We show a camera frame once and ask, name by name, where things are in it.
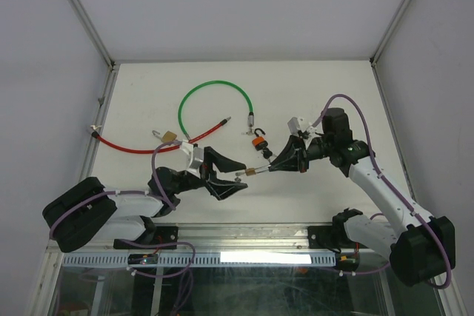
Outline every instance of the gray wall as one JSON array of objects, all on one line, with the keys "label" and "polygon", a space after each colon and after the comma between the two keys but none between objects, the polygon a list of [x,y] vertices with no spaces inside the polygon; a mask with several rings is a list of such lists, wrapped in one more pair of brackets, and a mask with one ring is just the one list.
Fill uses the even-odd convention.
[{"label": "gray wall", "polygon": [[473,25],[473,0],[414,0],[379,75],[415,195],[455,224],[455,278],[474,314]]},{"label": "gray wall", "polygon": [[117,60],[367,59],[401,0],[81,0]]},{"label": "gray wall", "polygon": [[43,207],[78,179],[106,67],[67,0],[0,0],[0,315],[22,315]]}]

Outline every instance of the white wall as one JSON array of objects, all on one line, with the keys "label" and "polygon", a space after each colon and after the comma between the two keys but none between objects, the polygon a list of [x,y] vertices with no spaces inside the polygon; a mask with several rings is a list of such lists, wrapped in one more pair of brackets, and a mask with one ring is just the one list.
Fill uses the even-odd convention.
[{"label": "white wall", "polygon": [[0,315],[22,315],[106,67],[67,0],[0,0]]},{"label": "white wall", "polygon": [[[157,143],[153,128],[182,137],[176,120],[178,104],[200,83],[231,81],[252,99],[256,127],[267,134],[277,155],[288,142],[287,122],[297,115],[315,120],[334,93],[350,95],[365,114],[380,164],[407,190],[390,126],[378,94],[369,61],[268,61],[122,64],[113,89],[102,135],[106,139],[142,149]],[[353,106],[343,99],[334,105],[346,110],[354,137],[364,139],[364,128]],[[190,96],[183,122],[196,137],[223,118],[232,120],[199,142],[228,158],[261,167],[268,162],[257,152],[247,130],[248,108],[233,88],[214,85]],[[158,155],[157,167],[184,168],[180,152]],[[118,189],[147,188],[151,174],[149,155],[131,155],[100,144],[92,175]],[[233,180],[234,173],[219,173]],[[243,177],[248,188],[225,201],[216,201],[206,189],[179,195],[181,204],[160,218],[166,223],[307,223],[328,222],[347,207],[371,216],[379,209],[367,194],[346,179],[329,160],[314,161],[305,174],[275,172]]]},{"label": "white wall", "polygon": [[473,0],[414,0],[379,74],[417,198],[455,224],[455,278],[474,314],[473,24]]}]

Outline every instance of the metal frame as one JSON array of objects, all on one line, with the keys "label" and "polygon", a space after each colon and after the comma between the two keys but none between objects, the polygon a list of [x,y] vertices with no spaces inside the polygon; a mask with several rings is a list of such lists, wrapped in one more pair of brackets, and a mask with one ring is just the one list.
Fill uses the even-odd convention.
[{"label": "metal frame", "polygon": [[382,39],[378,43],[378,46],[377,46],[377,49],[375,50],[374,55],[370,59],[372,63],[377,63],[377,61],[380,59],[381,54],[384,52],[385,48],[387,47],[390,39],[395,33],[395,30],[398,24],[400,24],[400,21],[403,19],[405,12],[407,11],[407,8],[411,4],[411,2],[412,0],[401,0],[401,3],[398,6],[397,10],[395,11],[395,14],[392,17],[392,20],[390,20],[388,28],[385,30],[385,33],[382,36]]},{"label": "metal frame", "polygon": [[[110,101],[112,100],[113,88],[116,85],[117,74],[119,73],[119,64],[115,64],[105,80],[104,89],[102,91],[102,96],[97,98],[99,102],[99,108],[97,109],[96,116],[94,118],[93,124],[99,127],[97,130],[100,133],[102,131],[102,125],[105,123],[105,118],[107,117],[107,112],[109,110]],[[94,160],[96,159],[97,149],[99,148],[99,142],[90,136],[89,143],[87,144],[87,149],[82,163],[81,173],[79,174],[79,181],[82,181],[90,175],[94,165]]]},{"label": "metal frame", "polygon": [[87,33],[89,36],[90,40],[100,53],[102,59],[104,62],[107,64],[107,66],[112,69],[113,68],[113,60],[110,57],[109,51],[104,45],[104,42],[101,40],[101,37],[99,36],[99,33],[96,30],[96,27],[92,23],[92,20],[90,20],[89,15],[87,14],[87,11],[84,9],[84,6],[81,3],[81,0],[68,0],[72,9],[76,13],[76,16],[78,17],[79,21],[82,24],[82,27],[84,28],[84,31]]},{"label": "metal frame", "polygon": [[[163,275],[163,268],[156,268],[156,275]],[[153,300],[151,303],[151,314],[156,315],[160,311],[161,301],[161,286],[163,285],[163,279],[155,279],[155,289],[153,290]]]},{"label": "metal frame", "polygon": [[90,308],[90,316],[99,316],[99,308],[101,305],[102,294],[104,294],[105,283],[108,283],[108,281],[109,280],[105,280],[102,283],[97,283],[92,307]]},{"label": "metal frame", "polygon": [[[107,110],[112,97],[113,88],[116,82],[117,72],[119,66],[115,64],[111,58],[110,53],[105,47],[101,40],[97,30],[94,27],[92,20],[90,19],[87,11],[84,9],[80,0],[68,0],[74,12],[76,13],[79,21],[83,25],[84,30],[90,37],[94,46],[100,53],[102,59],[109,67],[109,73],[104,86],[102,97],[99,98],[99,108],[96,113],[94,124],[101,126],[105,122],[107,116]],[[405,167],[403,152],[401,151],[400,144],[398,142],[398,135],[396,128],[393,124],[393,115],[391,113],[387,97],[384,93],[384,89],[377,73],[377,62],[387,47],[390,39],[393,37],[397,26],[403,19],[407,8],[410,6],[412,0],[402,0],[398,6],[395,15],[390,21],[387,30],[384,33],[379,45],[370,59],[373,67],[373,74],[377,83],[381,100],[384,105],[385,112],[390,124],[393,138],[395,140],[395,146],[398,151],[398,156],[402,164],[402,168],[407,179],[410,194],[413,196],[412,185],[410,183],[410,177],[407,174]],[[84,157],[84,163],[82,164],[81,173],[79,180],[87,177],[93,168],[93,163],[96,157],[99,143],[94,138],[90,138],[87,146],[87,151]],[[221,251],[226,249],[266,249],[275,252],[294,252],[307,249],[307,230],[308,226],[316,225],[317,223],[285,223],[285,224],[179,224],[180,233],[179,237],[183,240],[189,241],[195,244],[198,251]],[[109,243],[90,243],[83,249],[85,252],[109,252],[116,253],[113,249],[112,241]],[[361,253],[371,252],[370,250],[361,250]],[[63,254],[59,251],[57,244],[51,241],[48,244],[47,252],[45,254],[43,264],[41,265],[40,277],[36,283],[36,293],[30,299],[30,303],[27,307],[26,315],[47,315],[50,308],[50,303],[54,296],[56,283],[59,278],[59,270],[62,262]],[[440,283],[440,278],[435,278],[437,283]],[[393,305],[390,308],[390,288],[387,288],[387,278],[381,275],[381,290],[384,294],[385,301],[387,304],[388,315],[393,314]],[[453,280],[453,286],[447,290],[441,290],[438,292],[438,298],[441,305],[444,308],[446,315],[458,316],[467,315],[467,311],[461,299],[461,294],[458,290],[458,286]]]},{"label": "metal frame", "polygon": [[36,292],[28,303],[26,315],[48,315],[50,304],[55,294],[56,284],[59,279],[63,256],[61,252],[49,252],[44,256],[39,278],[36,281]]}]

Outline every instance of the purple cable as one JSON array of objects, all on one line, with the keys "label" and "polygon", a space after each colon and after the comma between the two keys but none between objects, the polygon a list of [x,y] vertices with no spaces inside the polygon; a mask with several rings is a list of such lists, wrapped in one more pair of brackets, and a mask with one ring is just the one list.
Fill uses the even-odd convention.
[{"label": "purple cable", "polygon": [[[373,165],[375,171],[377,172],[380,179],[390,188],[390,190],[392,190],[392,192],[397,196],[397,198],[400,199],[400,201],[403,203],[403,205],[405,205],[409,209],[410,212],[414,212],[415,208],[412,206],[412,204],[410,204],[410,202],[398,191],[398,189],[395,188],[392,183],[390,183],[390,181],[387,179],[387,177],[385,177],[385,175],[382,173],[380,167],[378,166],[378,164],[375,160],[375,154],[374,154],[373,148],[372,148],[372,141],[370,140],[369,127],[367,126],[367,121],[365,120],[365,117],[364,117],[364,114],[362,113],[361,108],[357,105],[357,103],[351,97],[349,97],[345,94],[335,94],[335,95],[331,96],[329,98],[329,100],[327,101],[326,105],[324,106],[324,109],[321,111],[321,115],[318,117],[318,119],[316,121],[314,121],[312,126],[317,127],[321,123],[324,115],[326,114],[327,109],[329,109],[329,106],[331,105],[333,100],[336,99],[336,98],[347,99],[355,107],[355,109],[357,110],[359,116],[361,117],[362,124],[364,125],[365,137],[367,139],[367,146],[369,147],[370,161],[372,162],[372,165]],[[430,225],[428,225],[428,223],[419,214],[415,213],[414,216],[421,223],[421,225],[423,225],[423,227],[428,231],[431,238],[435,241],[436,246],[438,247],[439,252],[441,253],[441,256],[443,258],[444,264],[446,266],[446,280],[445,280],[445,282],[441,285],[434,285],[434,284],[431,284],[431,283],[428,283],[428,284],[431,285],[433,288],[436,288],[436,289],[446,289],[451,284],[452,272],[451,272],[450,260],[447,257],[447,254],[446,254],[446,251],[444,250],[443,244],[439,240],[438,236],[436,236],[434,231],[431,229]]]},{"label": "purple cable", "polygon": [[384,216],[384,214],[382,214],[381,212],[377,212],[376,214],[373,214],[372,216],[370,216],[370,220],[373,220],[377,216]]},{"label": "purple cable", "polygon": [[151,174],[153,176],[153,179],[155,180],[155,183],[156,183],[156,186],[158,187],[158,190],[160,191],[160,194],[161,196],[163,197],[164,201],[166,202],[166,204],[168,204],[168,206],[173,209],[173,210],[176,210],[176,206],[174,206],[174,204],[171,202],[171,200],[168,198],[168,195],[166,194],[166,192],[164,192],[164,189],[163,189],[163,186],[161,185],[160,183],[160,180],[158,179],[158,174],[156,174],[156,165],[155,165],[155,159],[156,159],[156,155],[158,154],[158,151],[165,147],[165,146],[169,146],[171,144],[175,144],[176,146],[179,146],[181,144],[181,141],[171,141],[171,142],[165,142],[164,144],[160,144],[158,147],[156,147],[156,149],[153,151],[153,154],[151,155]]},{"label": "purple cable", "polygon": [[[186,283],[183,286],[183,279],[185,275],[189,275],[189,278],[186,280]],[[187,299],[189,299],[189,297],[191,296],[193,292],[193,287],[194,287],[193,272],[191,272],[191,270],[188,270],[186,274],[181,275],[181,280],[179,281],[178,297],[176,298],[175,305],[173,306],[173,310],[171,311],[171,316],[176,315],[178,311],[186,304]],[[186,297],[183,299],[183,301],[179,305],[176,305],[184,296],[184,291],[186,289],[188,290]]]},{"label": "purple cable", "polygon": [[[108,191],[108,192],[100,192],[99,194],[96,194],[94,196],[91,196],[90,198],[87,198],[86,200],[84,201],[81,201],[79,204],[75,205],[72,209],[69,209],[67,210],[63,215],[61,215],[58,220],[56,220],[53,225],[51,226],[51,229],[50,229],[50,239],[51,240],[54,240],[54,232],[56,230],[56,228],[58,227],[58,225],[64,221],[68,216],[70,216],[71,214],[73,214],[74,212],[76,212],[77,210],[81,209],[83,206],[86,206],[88,204],[90,204],[91,202],[93,202],[94,200],[97,200],[99,198],[102,198],[103,196],[105,195],[115,195],[116,194],[116,191],[115,190],[111,190],[111,191]],[[133,195],[133,194],[145,194],[144,191],[142,190],[119,190],[119,194],[120,195]],[[155,199],[158,199],[160,201],[163,201],[164,198],[162,198],[161,196],[157,196],[157,195],[153,195],[153,194],[148,194],[149,196],[151,196],[152,198],[155,198]]]},{"label": "purple cable", "polygon": [[155,246],[148,246],[146,244],[139,244],[139,243],[135,243],[135,242],[128,241],[128,240],[120,240],[120,241],[122,241],[126,244],[129,244],[131,246],[142,248],[142,249],[156,249],[156,248],[163,248],[163,247],[169,247],[169,246],[188,246],[192,249],[193,255],[191,256],[191,259],[190,259],[189,263],[186,264],[186,266],[183,269],[181,269],[179,272],[176,272],[176,273],[172,273],[172,274],[168,274],[168,275],[151,275],[151,274],[148,274],[148,273],[140,272],[139,270],[136,270],[134,268],[131,268],[136,274],[143,275],[144,277],[149,277],[149,278],[153,278],[153,279],[173,278],[173,277],[177,277],[178,275],[181,275],[181,274],[185,273],[189,268],[191,268],[191,265],[194,262],[194,257],[196,256],[196,248],[194,248],[194,246],[189,242],[170,242],[170,243],[157,244]]}]

